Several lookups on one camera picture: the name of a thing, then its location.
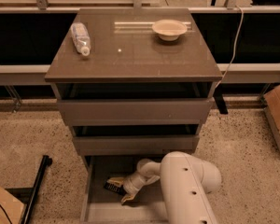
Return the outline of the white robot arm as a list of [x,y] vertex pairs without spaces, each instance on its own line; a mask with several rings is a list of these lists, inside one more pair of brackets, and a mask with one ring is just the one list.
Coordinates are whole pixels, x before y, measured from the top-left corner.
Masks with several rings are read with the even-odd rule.
[[206,194],[220,188],[221,173],[213,163],[184,152],[170,152],[161,162],[142,159],[134,173],[110,177],[104,188],[122,195],[120,202],[126,203],[157,181],[170,224],[218,224]]

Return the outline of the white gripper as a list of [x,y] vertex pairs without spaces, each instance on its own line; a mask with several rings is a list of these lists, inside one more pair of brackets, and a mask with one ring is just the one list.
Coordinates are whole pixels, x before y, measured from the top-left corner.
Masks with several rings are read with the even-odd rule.
[[118,188],[123,186],[124,190],[128,194],[125,194],[120,202],[121,204],[125,204],[126,202],[134,200],[135,195],[146,184],[147,181],[139,173],[133,173],[128,175],[125,179],[124,177],[110,177],[107,182]]

